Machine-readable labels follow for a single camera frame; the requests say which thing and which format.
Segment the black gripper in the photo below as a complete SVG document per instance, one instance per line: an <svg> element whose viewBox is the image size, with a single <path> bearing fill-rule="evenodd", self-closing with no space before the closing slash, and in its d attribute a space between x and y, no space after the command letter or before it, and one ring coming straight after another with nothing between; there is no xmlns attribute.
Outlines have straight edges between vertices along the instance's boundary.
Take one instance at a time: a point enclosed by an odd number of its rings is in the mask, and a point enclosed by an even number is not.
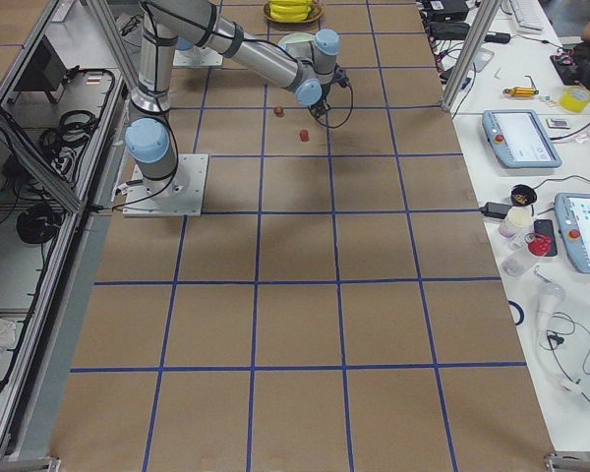
<svg viewBox="0 0 590 472"><path fill-rule="evenodd" d="M330 106L323 97L310 106L310 114L313 118L322 118L328 113L329 110Z"/></svg>

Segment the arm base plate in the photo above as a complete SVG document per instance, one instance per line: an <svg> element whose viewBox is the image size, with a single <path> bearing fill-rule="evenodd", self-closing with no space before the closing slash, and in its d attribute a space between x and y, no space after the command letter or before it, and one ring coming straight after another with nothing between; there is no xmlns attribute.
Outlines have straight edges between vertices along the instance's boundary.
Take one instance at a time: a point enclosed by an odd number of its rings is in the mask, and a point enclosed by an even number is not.
<svg viewBox="0 0 590 472"><path fill-rule="evenodd" d="M198 47L177 50L173 59L174 68L186 69L220 68L222 63L223 58L216 51Z"/></svg>
<svg viewBox="0 0 590 472"><path fill-rule="evenodd" d="M132 179L140 183L128 188L122 212L132 217L200 216L208 161L207 154L181 153L177 173L170 184L167 180L145 180L135 164Z"/></svg>

